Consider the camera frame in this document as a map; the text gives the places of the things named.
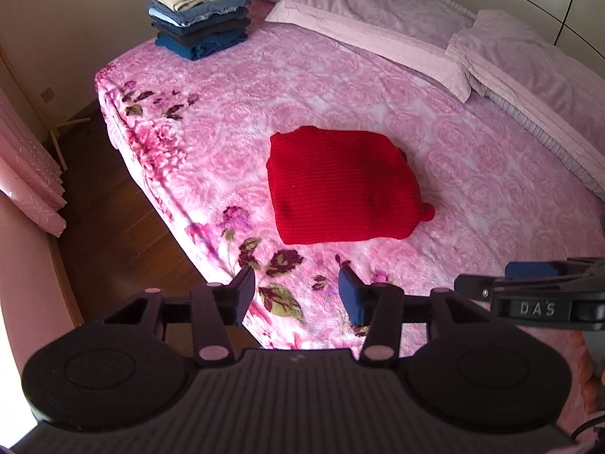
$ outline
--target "red sweater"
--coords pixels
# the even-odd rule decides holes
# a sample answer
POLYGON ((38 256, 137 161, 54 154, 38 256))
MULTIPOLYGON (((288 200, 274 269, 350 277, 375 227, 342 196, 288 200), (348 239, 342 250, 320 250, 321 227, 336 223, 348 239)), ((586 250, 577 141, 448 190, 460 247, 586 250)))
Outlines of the red sweater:
POLYGON ((378 133, 314 126, 276 133, 267 173, 285 244, 404 239, 435 215, 405 156, 378 133))

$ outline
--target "pink blanket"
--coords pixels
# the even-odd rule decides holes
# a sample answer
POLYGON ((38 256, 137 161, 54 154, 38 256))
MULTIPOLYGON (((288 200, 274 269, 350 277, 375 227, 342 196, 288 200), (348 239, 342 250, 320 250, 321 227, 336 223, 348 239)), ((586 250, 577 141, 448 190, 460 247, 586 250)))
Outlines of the pink blanket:
MULTIPOLYGON (((208 281, 243 264, 258 292, 244 321, 265 347, 359 350, 337 290, 341 265, 409 294, 461 272, 501 275, 510 260, 605 255, 597 198, 488 99, 461 104, 399 65, 292 25, 252 5, 247 42, 195 63, 148 41, 96 76, 113 145, 208 281), (387 135, 407 154, 435 219, 403 241, 285 246, 265 163, 269 137, 302 124, 387 135)), ((534 331, 577 376, 566 332, 534 331)), ((404 329, 402 352, 425 342, 404 329)), ((583 420, 574 385, 561 425, 583 420)))

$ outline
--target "wall outlet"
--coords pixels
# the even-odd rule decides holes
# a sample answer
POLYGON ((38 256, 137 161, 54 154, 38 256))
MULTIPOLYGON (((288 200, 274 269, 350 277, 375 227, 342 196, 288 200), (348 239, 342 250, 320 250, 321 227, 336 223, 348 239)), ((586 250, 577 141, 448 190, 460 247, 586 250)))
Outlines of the wall outlet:
POLYGON ((45 104, 48 104, 50 101, 52 101, 52 99, 54 99, 54 92, 51 87, 48 87, 47 89, 42 91, 40 97, 42 98, 45 104))

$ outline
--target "pink pillow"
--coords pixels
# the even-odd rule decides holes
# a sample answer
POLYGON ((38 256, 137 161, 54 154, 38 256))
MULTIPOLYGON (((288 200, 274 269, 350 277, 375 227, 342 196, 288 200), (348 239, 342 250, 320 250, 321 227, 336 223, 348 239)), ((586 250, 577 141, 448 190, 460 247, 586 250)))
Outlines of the pink pillow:
POLYGON ((447 0, 282 0, 267 21, 294 23, 379 54, 429 75, 464 102, 471 93, 467 72, 445 49, 473 18, 447 0))
POLYGON ((471 29, 452 36, 446 54, 561 145, 602 192, 603 78, 499 10, 481 10, 471 29))

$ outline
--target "pink curtain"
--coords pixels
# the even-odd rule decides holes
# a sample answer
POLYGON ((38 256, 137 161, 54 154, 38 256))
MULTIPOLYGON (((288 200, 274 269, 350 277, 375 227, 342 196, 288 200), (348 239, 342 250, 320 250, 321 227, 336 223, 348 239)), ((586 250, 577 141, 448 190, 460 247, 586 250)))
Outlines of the pink curtain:
POLYGON ((57 210, 61 169, 29 131, 0 89, 0 191, 42 230, 59 236, 65 220, 57 210))

